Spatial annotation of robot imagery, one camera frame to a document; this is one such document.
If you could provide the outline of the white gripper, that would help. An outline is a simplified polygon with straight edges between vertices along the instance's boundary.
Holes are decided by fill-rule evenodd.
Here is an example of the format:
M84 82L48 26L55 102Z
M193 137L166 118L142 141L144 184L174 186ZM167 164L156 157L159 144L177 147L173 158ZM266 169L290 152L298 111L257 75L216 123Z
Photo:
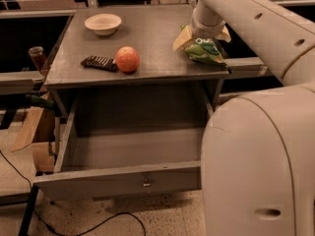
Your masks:
M193 39L193 34L196 37L218 37L218 40L231 42L229 31L225 26L225 21L222 18L218 18L216 22L207 25L197 17L196 13L193 13L190 26L185 26L181 30L180 34L173 41L172 50L177 51L178 49L185 47Z

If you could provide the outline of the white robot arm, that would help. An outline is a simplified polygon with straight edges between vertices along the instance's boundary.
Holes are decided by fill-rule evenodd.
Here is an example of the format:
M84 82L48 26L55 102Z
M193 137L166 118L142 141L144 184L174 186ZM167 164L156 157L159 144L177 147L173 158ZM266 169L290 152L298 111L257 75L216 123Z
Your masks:
M282 83L221 105L203 137L207 236L314 236L315 24L269 0L198 0L192 31L230 26Z

